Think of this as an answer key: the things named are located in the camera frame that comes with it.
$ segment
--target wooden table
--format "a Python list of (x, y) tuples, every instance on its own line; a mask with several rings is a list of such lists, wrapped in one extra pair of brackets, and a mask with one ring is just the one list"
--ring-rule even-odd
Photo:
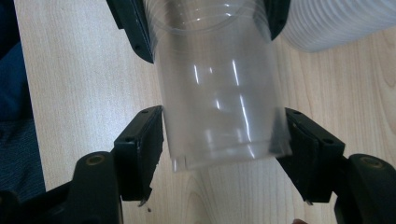
[[(154, 66), (134, 55), (105, 0), (15, 1), (47, 189), (82, 156), (110, 150), (141, 109), (159, 105)], [(396, 165), (396, 29), (321, 53), (276, 41), (285, 106)], [(334, 223), (331, 204), (304, 203), (275, 160), (173, 174), (166, 143), (148, 204), (126, 223)]]

